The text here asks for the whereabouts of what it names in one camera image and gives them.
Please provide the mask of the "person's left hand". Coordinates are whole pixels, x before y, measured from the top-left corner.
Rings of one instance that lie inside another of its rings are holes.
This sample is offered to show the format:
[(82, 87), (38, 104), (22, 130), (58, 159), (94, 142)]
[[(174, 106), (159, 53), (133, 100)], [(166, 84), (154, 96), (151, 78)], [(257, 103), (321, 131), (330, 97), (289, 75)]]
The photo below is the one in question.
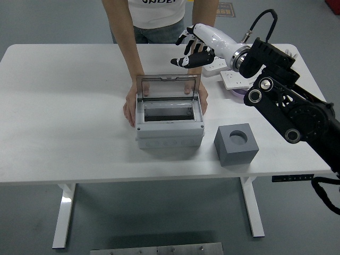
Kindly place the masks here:
[[(192, 91), (193, 91), (193, 83), (186, 82), (184, 85), (184, 93), (190, 94)], [(207, 107), (208, 107), (208, 102), (207, 102), (208, 91), (206, 90), (202, 82), (200, 82), (200, 85), (199, 85), (199, 98), (200, 98), (202, 114), (205, 115)]]

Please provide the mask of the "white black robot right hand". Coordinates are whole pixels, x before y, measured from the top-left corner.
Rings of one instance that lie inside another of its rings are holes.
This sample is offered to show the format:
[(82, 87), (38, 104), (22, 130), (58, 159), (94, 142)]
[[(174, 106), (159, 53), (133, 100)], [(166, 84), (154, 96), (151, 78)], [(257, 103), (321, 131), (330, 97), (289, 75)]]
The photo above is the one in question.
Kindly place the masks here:
[(244, 45), (238, 44), (220, 30), (197, 23), (181, 33), (176, 45), (181, 44), (185, 38), (189, 38), (184, 51), (185, 56), (172, 59), (173, 65), (193, 69), (211, 64), (217, 56), (223, 58), (230, 69), (236, 69), (236, 59)]

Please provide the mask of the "person's right hand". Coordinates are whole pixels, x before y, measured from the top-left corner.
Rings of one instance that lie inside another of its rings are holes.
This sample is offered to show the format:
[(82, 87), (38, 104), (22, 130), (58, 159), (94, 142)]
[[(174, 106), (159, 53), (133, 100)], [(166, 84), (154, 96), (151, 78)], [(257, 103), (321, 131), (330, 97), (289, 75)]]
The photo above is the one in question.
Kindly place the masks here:
[(125, 97), (125, 104), (123, 106), (123, 113), (129, 124), (135, 127), (135, 109), (137, 98), (137, 82), (133, 81), (129, 92)]

